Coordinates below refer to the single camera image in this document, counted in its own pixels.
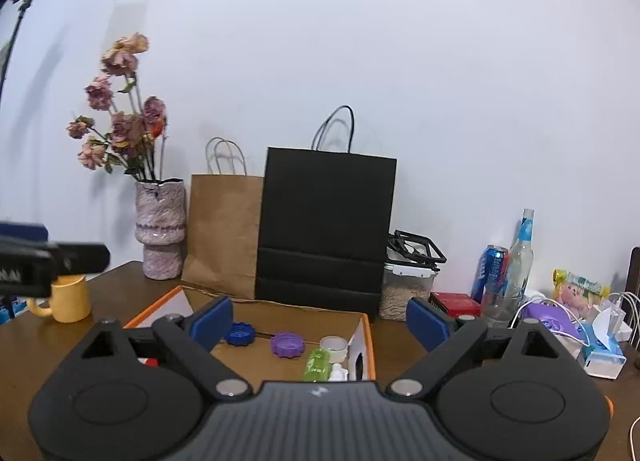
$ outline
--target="cardboard box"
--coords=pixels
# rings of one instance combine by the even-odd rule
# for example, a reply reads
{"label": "cardboard box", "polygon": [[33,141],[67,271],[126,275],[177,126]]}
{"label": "cardboard box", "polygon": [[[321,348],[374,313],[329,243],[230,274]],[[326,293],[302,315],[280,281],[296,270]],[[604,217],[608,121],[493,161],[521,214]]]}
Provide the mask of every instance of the cardboard box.
{"label": "cardboard box", "polygon": [[[204,295],[185,286],[177,286],[131,320],[125,328],[148,327],[170,313],[190,316],[217,295]],[[256,331],[255,342],[246,347],[230,346],[220,341],[211,354],[251,383],[258,391],[265,380],[301,381],[306,359],[328,335],[344,338],[349,343],[343,367],[349,379],[375,380],[376,369],[369,319],[363,313],[349,313],[314,307],[293,306],[264,300],[232,299],[234,321],[248,322]],[[271,353],[270,339],[276,333],[289,331],[305,340],[305,352],[299,358],[279,358]]]}

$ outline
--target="red object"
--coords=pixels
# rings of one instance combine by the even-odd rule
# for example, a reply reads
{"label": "red object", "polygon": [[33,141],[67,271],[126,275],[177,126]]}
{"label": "red object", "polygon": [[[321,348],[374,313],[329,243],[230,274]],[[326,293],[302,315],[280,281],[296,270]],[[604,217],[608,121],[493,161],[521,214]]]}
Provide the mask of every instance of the red object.
{"label": "red object", "polygon": [[466,293],[437,293],[432,291],[429,302],[453,318],[457,318],[460,315],[480,316],[480,304]]}

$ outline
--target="vase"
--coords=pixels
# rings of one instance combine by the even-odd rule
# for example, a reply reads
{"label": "vase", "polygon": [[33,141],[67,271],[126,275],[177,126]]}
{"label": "vase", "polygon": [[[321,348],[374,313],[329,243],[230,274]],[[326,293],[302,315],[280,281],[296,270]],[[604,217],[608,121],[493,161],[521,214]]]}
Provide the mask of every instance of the vase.
{"label": "vase", "polygon": [[184,181],[136,183],[136,239],[144,245],[142,270],[156,281],[182,272],[180,242],[186,234]]}

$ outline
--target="snack bag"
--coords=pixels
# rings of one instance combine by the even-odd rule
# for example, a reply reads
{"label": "snack bag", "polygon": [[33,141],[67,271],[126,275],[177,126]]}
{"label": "snack bag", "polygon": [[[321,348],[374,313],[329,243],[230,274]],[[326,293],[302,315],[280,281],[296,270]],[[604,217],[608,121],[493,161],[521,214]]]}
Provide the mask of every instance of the snack bag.
{"label": "snack bag", "polygon": [[575,317],[585,318],[594,304],[610,294],[611,288],[599,282],[591,282],[584,277],[564,269],[554,270],[553,299],[567,308]]}

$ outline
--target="blue can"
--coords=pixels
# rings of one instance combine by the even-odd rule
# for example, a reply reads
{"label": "blue can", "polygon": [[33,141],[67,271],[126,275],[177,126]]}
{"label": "blue can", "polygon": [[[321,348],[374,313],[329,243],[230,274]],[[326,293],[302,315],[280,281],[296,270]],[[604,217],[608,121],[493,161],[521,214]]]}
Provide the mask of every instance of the blue can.
{"label": "blue can", "polygon": [[496,245],[487,246],[482,253],[478,274],[471,291],[471,298],[477,303],[482,302],[482,294],[484,294],[484,288],[487,284],[500,288],[505,283],[508,253],[507,248]]}

